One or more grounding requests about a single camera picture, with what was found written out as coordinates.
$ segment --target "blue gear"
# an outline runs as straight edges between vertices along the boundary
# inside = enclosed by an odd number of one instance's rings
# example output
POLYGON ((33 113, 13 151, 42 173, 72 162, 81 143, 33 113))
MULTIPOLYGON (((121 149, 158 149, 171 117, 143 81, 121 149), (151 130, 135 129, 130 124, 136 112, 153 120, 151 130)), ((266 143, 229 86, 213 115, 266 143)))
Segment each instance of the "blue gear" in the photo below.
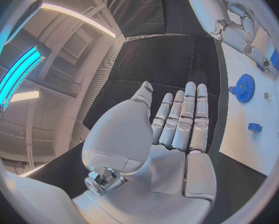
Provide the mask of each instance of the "blue gear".
POLYGON ((255 81, 253 77, 248 74, 242 75, 241 78, 238 80, 237 85, 230 88, 230 92, 236 95, 239 102, 249 102, 255 92, 255 81))

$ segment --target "white robotic hand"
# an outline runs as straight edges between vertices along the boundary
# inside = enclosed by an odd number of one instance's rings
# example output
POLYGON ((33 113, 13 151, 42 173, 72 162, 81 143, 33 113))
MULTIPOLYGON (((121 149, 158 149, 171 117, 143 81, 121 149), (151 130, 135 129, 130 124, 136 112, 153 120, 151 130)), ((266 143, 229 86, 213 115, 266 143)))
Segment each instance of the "white robotic hand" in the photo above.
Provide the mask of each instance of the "white robotic hand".
POLYGON ((186 85, 185 93, 178 91, 173 96, 168 93, 152 123, 153 144, 162 144, 168 148, 186 151, 192 127, 193 134, 190 150, 204 152, 208 134, 207 88, 204 84, 197 87, 196 115, 194 114, 196 86, 193 82, 186 85))

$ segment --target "blue light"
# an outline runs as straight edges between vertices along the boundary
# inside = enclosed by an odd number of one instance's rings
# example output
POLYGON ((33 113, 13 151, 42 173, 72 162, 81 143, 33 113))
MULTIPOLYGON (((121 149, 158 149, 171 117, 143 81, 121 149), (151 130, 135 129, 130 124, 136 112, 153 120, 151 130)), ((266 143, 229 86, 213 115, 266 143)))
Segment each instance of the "blue light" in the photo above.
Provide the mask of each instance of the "blue light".
POLYGON ((26 60, 24 60, 19 67, 13 73, 10 75, 8 81, 5 83, 1 93, 0 93, 0 104, 2 105, 8 94, 10 93, 10 90, 15 85, 18 79, 22 76, 22 74, 25 72, 25 70, 35 62, 38 58, 40 58, 41 54, 38 51, 35 51, 32 53, 26 60))
POLYGON ((8 79, 10 76, 14 73, 14 71, 18 68, 18 66, 25 60, 27 59, 32 53, 36 51, 36 47, 31 48, 28 52, 26 52, 12 67, 11 69, 6 73, 4 78, 2 79, 0 83, 0 92, 7 83, 8 79))
POLYGON ((39 57, 37 60, 35 60, 32 65, 25 70, 25 72, 19 77, 19 79, 17 79, 16 83, 14 84, 13 88, 11 89, 11 91, 8 93, 5 102, 2 105, 2 110, 5 111, 5 109, 7 108, 8 104, 10 103, 14 93, 16 92, 17 88, 22 84, 22 82, 24 81, 24 79, 28 76, 28 74, 43 60, 43 57, 39 57))

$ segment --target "air vent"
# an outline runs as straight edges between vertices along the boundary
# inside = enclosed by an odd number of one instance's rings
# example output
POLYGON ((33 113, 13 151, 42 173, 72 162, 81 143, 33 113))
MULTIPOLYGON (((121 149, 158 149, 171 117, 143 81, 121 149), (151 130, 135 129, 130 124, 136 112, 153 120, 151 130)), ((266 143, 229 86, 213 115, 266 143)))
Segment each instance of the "air vent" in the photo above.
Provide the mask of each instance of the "air vent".
POLYGON ((84 41, 77 33, 74 33, 64 45, 64 49, 71 55, 79 58, 88 43, 84 41))

